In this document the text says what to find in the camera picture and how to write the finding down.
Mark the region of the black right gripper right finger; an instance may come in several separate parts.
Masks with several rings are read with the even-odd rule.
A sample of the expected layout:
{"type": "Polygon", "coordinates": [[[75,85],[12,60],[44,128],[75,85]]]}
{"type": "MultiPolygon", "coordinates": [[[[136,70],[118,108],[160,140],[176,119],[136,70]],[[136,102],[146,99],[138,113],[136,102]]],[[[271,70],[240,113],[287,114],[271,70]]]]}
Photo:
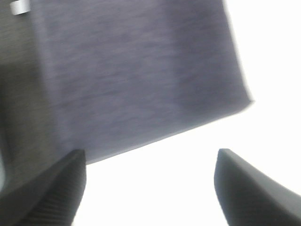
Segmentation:
{"type": "Polygon", "coordinates": [[[230,226],[299,226],[301,197],[230,149],[220,149],[214,188],[230,226]]]}

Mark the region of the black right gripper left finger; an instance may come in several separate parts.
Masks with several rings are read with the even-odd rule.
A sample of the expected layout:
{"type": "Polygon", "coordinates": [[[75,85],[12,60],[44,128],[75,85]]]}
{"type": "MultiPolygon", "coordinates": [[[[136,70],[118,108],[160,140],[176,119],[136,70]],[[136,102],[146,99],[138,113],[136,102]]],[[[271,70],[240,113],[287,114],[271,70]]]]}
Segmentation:
{"type": "Polygon", "coordinates": [[[0,193],[2,226],[70,226],[86,186],[86,156],[73,150],[21,186],[0,193]]]}

